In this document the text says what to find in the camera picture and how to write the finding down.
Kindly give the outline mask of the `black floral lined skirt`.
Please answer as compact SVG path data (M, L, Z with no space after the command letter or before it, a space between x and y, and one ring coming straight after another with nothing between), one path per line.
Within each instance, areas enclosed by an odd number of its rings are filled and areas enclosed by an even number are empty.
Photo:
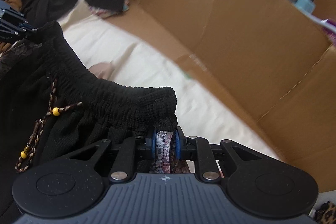
M57 22L1 56L1 223L19 211L12 185L23 168L109 139L121 143L178 125L175 91L99 79L64 39Z

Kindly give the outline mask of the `white printed bed sheet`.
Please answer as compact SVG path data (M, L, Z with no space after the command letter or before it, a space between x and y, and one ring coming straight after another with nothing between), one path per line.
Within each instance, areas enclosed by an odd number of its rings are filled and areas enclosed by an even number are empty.
M214 144L231 139L278 158L252 129L197 80L187 76L147 42L93 15L84 0L79 0L58 22L68 44L96 77L125 86L173 88L177 96L178 124L186 136L201 136Z

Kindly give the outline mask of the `brown cardboard box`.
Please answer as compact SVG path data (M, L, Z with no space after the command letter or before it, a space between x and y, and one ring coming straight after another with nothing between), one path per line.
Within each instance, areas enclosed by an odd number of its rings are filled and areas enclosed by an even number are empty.
M335 46L288 0L133 0L113 23L172 58L321 192L335 189Z

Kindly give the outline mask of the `leopard print pillow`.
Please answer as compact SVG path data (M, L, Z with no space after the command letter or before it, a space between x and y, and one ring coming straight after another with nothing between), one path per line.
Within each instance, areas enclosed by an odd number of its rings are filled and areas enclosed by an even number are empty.
M331 201L323 203L315 211L314 220L319 224L336 224L336 205Z

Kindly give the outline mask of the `teal cup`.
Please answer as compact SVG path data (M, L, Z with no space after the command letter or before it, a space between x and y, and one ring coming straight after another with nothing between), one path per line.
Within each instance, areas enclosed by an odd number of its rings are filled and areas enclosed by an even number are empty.
M315 4L311 0L297 0L294 4L298 9L311 14L315 9Z

